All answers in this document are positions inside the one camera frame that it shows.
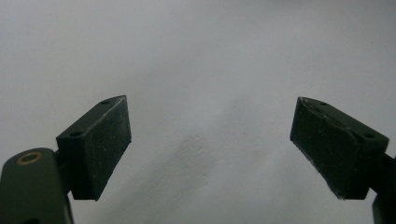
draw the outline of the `black rubber pad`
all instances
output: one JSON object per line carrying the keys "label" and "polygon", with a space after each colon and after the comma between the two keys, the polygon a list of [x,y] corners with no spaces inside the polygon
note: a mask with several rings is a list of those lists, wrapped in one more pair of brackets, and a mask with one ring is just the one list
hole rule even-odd
{"label": "black rubber pad", "polygon": [[388,138],[321,101],[299,97],[290,140],[340,199],[364,199],[367,172],[382,159]]}
{"label": "black rubber pad", "polygon": [[99,199],[131,138],[126,96],[97,104],[56,138],[75,199]]}

